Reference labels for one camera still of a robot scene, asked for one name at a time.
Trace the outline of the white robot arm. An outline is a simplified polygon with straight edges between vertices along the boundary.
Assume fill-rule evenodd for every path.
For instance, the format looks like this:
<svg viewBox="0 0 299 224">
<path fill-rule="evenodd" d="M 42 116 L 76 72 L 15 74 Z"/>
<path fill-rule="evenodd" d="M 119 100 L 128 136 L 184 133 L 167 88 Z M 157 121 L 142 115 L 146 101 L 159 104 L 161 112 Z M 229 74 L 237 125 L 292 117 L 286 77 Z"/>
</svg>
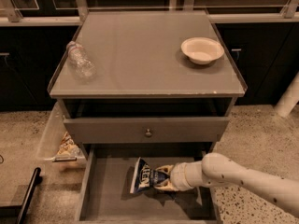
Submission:
<svg viewBox="0 0 299 224">
<path fill-rule="evenodd" d="M 164 165 L 157 171 L 169 175 L 158 188 L 186 191 L 195 187 L 235 184 L 299 217 L 299 182 L 244 167 L 220 153 L 208 153 L 200 161 Z"/>
</svg>

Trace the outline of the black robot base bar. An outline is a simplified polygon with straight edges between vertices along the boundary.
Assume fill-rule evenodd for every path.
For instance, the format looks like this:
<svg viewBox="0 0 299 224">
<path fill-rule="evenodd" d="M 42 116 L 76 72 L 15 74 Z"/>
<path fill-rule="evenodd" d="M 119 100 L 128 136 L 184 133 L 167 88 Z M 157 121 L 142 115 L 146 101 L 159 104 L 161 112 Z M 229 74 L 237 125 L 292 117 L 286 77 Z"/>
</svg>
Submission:
<svg viewBox="0 0 299 224">
<path fill-rule="evenodd" d="M 31 180 L 21 204 L 1 205 L 0 217 L 15 217 L 15 224 L 24 224 L 24 220 L 32 201 L 36 186 L 39 185 L 43 180 L 43 177 L 40 174 L 41 168 L 36 167 L 33 171 Z"/>
</svg>

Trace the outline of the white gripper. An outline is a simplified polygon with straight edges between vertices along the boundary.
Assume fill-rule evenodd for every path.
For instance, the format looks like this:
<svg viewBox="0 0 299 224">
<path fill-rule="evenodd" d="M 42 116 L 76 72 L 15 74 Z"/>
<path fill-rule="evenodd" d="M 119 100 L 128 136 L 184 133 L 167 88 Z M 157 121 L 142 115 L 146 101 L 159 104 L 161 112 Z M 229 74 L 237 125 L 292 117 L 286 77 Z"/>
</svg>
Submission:
<svg viewBox="0 0 299 224">
<path fill-rule="evenodd" d="M 188 183 L 185 168 L 186 162 L 177 163 L 173 165 L 163 165 L 156 168 L 157 172 L 170 175 L 170 181 L 165 180 L 164 182 L 155 185 L 154 187 L 161 191 L 187 191 L 192 189 L 192 186 Z"/>
</svg>

